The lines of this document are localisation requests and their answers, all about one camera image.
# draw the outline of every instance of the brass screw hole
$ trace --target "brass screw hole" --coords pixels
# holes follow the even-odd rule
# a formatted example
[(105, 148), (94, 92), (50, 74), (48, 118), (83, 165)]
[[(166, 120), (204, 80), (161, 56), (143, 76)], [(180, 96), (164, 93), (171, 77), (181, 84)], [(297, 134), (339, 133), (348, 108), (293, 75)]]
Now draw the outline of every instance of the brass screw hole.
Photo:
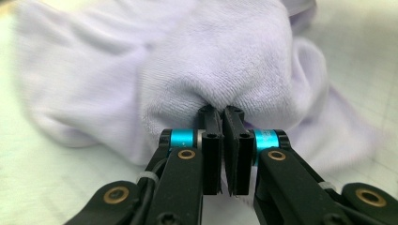
[(129, 190), (126, 187), (113, 187), (106, 191), (103, 200), (109, 204), (123, 202), (129, 196)]
[(269, 151), (268, 156), (274, 160), (282, 161), (286, 159), (286, 155), (280, 151)]
[(360, 188), (355, 191), (355, 194), (364, 203), (370, 204), (372, 206), (384, 207), (387, 205), (386, 200), (381, 195), (370, 189)]
[(178, 152), (178, 156), (182, 159), (191, 159), (195, 157), (195, 152), (192, 150), (182, 150)]

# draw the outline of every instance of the blue ring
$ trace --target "blue ring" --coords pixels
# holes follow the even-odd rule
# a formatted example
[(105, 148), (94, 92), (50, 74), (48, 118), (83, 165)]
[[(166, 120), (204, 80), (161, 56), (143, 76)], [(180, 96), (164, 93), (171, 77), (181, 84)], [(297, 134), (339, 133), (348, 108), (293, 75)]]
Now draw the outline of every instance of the blue ring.
[(170, 149), (175, 147), (193, 147), (193, 129), (172, 129)]
[(279, 147), (279, 139), (273, 129), (255, 129), (254, 135), (257, 145), (257, 156), (255, 158), (255, 166), (257, 166), (260, 153), (270, 147)]

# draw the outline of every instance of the white towel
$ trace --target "white towel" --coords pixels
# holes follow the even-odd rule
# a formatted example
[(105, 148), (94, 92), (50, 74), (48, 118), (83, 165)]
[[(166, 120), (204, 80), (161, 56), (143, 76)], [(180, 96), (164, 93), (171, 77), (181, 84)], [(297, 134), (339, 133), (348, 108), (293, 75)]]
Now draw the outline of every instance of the white towel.
[(18, 12), (21, 91), (64, 145), (103, 143), (146, 164), (164, 128), (194, 128), (207, 104), (284, 129), (320, 172), (369, 157), (380, 139), (329, 86), (322, 53), (292, 37), (278, 0), (118, 0), (75, 13), (24, 1)]

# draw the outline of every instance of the white cloth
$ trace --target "white cloth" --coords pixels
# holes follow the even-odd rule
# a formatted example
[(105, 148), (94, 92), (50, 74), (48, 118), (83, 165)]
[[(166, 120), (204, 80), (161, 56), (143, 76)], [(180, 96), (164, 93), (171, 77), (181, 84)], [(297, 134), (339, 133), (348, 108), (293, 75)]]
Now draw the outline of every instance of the white cloth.
[(321, 172), (378, 144), (329, 86), (322, 53), (292, 37), (278, 0), (118, 0), (75, 13), (22, 1), (18, 12), (21, 91), (32, 119), (64, 145), (103, 143), (147, 164), (161, 131), (194, 128), (207, 104), (286, 130)]

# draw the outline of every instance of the white cable tie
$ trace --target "white cable tie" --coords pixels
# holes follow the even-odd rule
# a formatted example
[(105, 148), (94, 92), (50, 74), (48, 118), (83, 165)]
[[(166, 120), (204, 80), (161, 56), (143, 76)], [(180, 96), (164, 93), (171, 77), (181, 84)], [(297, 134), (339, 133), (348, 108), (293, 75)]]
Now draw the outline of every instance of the white cable tie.
[(336, 191), (336, 187), (329, 181), (323, 181), (318, 183), (318, 185), (322, 188), (322, 189), (333, 189), (334, 191)]
[(145, 171), (145, 172), (140, 172), (140, 174), (137, 177), (136, 183), (138, 183), (138, 181), (140, 181), (140, 179), (143, 177), (152, 179), (155, 182), (155, 186), (159, 182), (159, 177), (154, 172)]

